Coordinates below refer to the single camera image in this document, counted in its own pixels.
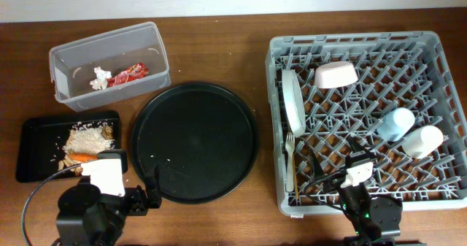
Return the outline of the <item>pink bowl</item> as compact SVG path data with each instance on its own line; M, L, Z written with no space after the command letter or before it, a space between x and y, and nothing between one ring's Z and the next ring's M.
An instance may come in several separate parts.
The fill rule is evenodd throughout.
M358 81L355 67L348 61L324 64L316 69L314 85L317 88L340 88Z

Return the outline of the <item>red snack wrapper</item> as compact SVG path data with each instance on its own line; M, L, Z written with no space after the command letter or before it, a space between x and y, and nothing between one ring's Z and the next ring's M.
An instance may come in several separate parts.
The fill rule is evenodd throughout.
M107 86L113 87L144 78L148 72L149 69L143 63L139 62L121 71L114 77L109 78L107 80Z

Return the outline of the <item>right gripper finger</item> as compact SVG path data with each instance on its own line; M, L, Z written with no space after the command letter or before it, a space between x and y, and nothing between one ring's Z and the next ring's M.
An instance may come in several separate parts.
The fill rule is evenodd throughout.
M348 136L346 140L351 148L351 153L346 157L346 162L374 162L377 159L377 157L373 153L371 153L365 147L360 145L356 138Z
M314 180L321 180L322 178L324 178L325 174L313 150L310 151L310 160L312 162L312 172Z

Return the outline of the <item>white tissue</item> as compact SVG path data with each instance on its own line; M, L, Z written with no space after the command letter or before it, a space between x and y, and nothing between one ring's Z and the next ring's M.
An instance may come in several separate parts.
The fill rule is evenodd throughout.
M103 70L100 66L94 69L96 78L90 81L90 86L95 91L104 90L108 86L108 79L112 77L111 72Z

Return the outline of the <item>brown walnut shell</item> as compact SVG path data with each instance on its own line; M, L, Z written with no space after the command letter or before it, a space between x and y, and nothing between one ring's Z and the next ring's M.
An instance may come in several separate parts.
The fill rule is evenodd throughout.
M101 129L101 135L105 140L113 140L113 129L111 126L105 125Z

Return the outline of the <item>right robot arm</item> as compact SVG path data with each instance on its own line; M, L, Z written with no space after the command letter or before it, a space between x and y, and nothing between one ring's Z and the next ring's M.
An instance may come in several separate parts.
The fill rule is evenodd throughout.
M396 245L395 238L401 234L402 201L368 192L365 181L372 178L377 157L354 137L347 137L347 142L351 153L345 165L332 174L325 174L316 155L310 154L313 178L308 186L321 185L325 192L339 194L339 206L335 208L344 213L355 230L354 236L343 238L343 245Z

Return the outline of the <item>white cup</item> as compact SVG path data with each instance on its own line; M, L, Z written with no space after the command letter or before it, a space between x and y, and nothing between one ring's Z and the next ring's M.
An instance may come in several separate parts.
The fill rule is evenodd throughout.
M406 136L402 149L410 157L421 159L432 153L444 141L442 131L435 126L423 126Z

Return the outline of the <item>grey dishwasher rack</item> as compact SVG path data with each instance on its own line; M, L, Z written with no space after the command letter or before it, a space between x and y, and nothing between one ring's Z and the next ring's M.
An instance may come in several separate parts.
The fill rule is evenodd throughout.
M316 69L348 61L358 81L340 88L317 88ZM288 217L336 214L337 192L325 193L312 180L310 151L331 174L350 153L346 140L356 140L377 156L366 187L372 195L390 195L406 211L450 210L466 206L466 118L439 36L432 31L278 36L269 43L266 83L274 137L277 206ZM288 121L282 93L282 71L293 70L301 87L305 133L294 152L299 200L287 192L285 140ZM414 127L435 126L444 141L417 159L402 141L381 138L383 115L404 107L415 116Z

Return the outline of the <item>orange carrot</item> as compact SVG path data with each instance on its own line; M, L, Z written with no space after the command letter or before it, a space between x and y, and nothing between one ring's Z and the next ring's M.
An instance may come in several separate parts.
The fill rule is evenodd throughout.
M74 161L79 161L82 163L93 161L97 159L97 155L91 155L87 153L71 153L69 154L69 158Z

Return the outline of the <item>grey plate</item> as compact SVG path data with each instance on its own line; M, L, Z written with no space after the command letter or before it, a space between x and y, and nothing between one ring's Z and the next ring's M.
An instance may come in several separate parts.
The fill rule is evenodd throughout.
M301 137L306 130L306 116L301 87L293 70L282 71L282 92L290 129L295 137Z

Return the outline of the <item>white plastic fork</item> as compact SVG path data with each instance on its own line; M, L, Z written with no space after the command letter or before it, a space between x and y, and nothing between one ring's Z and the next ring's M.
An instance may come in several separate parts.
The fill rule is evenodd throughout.
M294 184L293 184L293 153L295 150L295 137L292 132L288 132L286 136L285 142L285 150L287 152L287 168L286 168L286 185L285 190L287 192L294 191Z

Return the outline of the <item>wooden chopstick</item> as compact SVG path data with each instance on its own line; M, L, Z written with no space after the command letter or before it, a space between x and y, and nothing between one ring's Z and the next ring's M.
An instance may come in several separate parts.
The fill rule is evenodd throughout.
M299 192L298 192L298 183L297 183L297 176L296 176L296 163L295 163L295 158L294 155L292 155L292 170L293 170L293 187L294 187L294 194L296 201L298 203L299 200Z

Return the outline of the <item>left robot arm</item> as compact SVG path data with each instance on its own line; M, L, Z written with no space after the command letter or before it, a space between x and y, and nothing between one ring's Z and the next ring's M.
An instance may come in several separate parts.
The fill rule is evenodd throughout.
M144 187L126 188L125 162L126 151L105 150L80 165L81 180L58 200L56 245L115 245L128 216L161 206L158 166L143 177Z

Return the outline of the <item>blue cup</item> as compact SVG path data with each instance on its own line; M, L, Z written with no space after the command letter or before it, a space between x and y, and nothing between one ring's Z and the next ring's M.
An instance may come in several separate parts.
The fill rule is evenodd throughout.
M377 128L378 135L389 142L402 138L414 125L415 116L407 108L399 107L382 117L382 124Z

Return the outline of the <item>peanut shells and rice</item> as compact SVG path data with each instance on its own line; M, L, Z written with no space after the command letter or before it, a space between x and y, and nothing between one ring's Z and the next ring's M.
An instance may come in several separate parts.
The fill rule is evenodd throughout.
M106 121L95 123L75 123L65 134L64 137L58 139L64 140L63 145L55 142L58 154L53 154L49 160L53 164L53 168L58 171L68 168L73 165L82 164L82 162L74 161L69 158L71 153L87 153L97 155L98 153L115 148L116 140L113 129L113 140L105 140L101 135L103 126L108 125L113 129L113 125Z

